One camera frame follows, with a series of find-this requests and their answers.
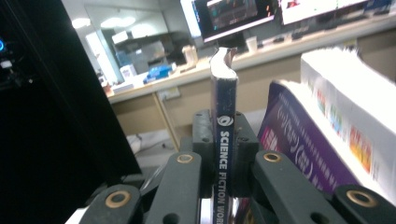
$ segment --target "cup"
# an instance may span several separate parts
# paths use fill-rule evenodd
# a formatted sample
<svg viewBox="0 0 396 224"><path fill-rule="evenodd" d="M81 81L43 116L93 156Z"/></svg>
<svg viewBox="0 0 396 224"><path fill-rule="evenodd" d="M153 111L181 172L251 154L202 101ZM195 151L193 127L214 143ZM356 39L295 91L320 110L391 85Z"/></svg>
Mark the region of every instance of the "cup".
<svg viewBox="0 0 396 224"><path fill-rule="evenodd" d="M183 52L188 65L196 65L198 63L198 56L195 46L184 46L181 51Z"/></svg>
<svg viewBox="0 0 396 224"><path fill-rule="evenodd" d="M250 53L257 51L257 36L247 39L247 49Z"/></svg>

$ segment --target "book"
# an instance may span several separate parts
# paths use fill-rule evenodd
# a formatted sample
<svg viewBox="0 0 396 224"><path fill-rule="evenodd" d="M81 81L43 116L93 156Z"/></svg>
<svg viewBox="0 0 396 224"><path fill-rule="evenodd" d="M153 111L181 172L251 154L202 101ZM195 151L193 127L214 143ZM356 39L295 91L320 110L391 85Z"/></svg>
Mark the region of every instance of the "book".
<svg viewBox="0 0 396 224"><path fill-rule="evenodd" d="M396 204L396 86L356 50L318 49L302 55L301 81L365 172Z"/></svg>
<svg viewBox="0 0 396 224"><path fill-rule="evenodd" d="M300 83L270 84L258 137L264 149L284 153L319 190L332 194L340 185L356 184L384 195Z"/></svg>
<svg viewBox="0 0 396 224"><path fill-rule="evenodd" d="M219 48L210 60L211 120L215 141L215 182L212 223L229 223L234 119L238 76L231 69L236 49Z"/></svg>

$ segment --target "blue led light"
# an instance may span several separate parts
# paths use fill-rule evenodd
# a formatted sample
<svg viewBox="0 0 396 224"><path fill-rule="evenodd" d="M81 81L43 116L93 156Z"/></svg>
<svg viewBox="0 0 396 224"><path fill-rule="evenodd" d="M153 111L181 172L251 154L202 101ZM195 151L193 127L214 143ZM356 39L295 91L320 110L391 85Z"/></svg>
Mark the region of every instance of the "blue led light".
<svg viewBox="0 0 396 224"><path fill-rule="evenodd" d="M5 48L4 42L3 40L0 40L0 51L3 51L4 48Z"/></svg>

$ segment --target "purple book cover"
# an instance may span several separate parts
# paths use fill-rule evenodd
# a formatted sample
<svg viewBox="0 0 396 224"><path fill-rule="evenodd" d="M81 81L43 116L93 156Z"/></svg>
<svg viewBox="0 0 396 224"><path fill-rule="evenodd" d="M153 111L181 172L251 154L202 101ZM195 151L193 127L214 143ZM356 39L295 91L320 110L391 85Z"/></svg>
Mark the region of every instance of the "purple book cover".
<svg viewBox="0 0 396 224"><path fill-rule="evenodd" d="M282 152L319 190L359 184L292 92L270 84L268 106L259 139L264 149Z"/></svg>

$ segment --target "ceiling light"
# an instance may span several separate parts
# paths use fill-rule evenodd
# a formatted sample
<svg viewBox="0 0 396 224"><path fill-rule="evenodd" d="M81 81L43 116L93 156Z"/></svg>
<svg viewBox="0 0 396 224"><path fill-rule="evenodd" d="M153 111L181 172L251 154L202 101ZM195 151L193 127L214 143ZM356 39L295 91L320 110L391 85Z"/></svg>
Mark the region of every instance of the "ceiling light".
<svg viewBox="0 0 396 224"><path fill-rule="evenodd" d="M121 20L120 18L113 17L113 18L107 19L106 21L100 23L100 26L102 28L114 28L114 27L117 27L117 24L120 22L120 20Z"/></svg>
<svg viewBox="0 0 396 224"><path fill-rule="evenodd" d="M72 25L75 29L79 29L81 27L91 25L91 20L87 18L77 18L72 21Z"/></svg>
<svg viewBox="0 0 396 224"><path fill-rule="evenodd" d="M127 27L127 26L134 24L135 21L136 20L133 17L127 17L127 18L124 18L123 20L121 20L120 23L118 24L118 26Z"/></svg>
<svg viewBox="0 0 396 224"><path fill-rule="evenodd" d="M112 17L102 22L100 26L102 28L114 28L114 27L127 27L134 23L135 19L133 17L127 17L125 19L120 19L117 17Z"/></svg>
<svg viewBox="0 0 396 224"><path fill-rule="evenodd" d="M111 36L111 38L113 39L114 44L118 44L124 40L127 40L128 34L126 33L126 31L122 31L116 35Z"/></svg>

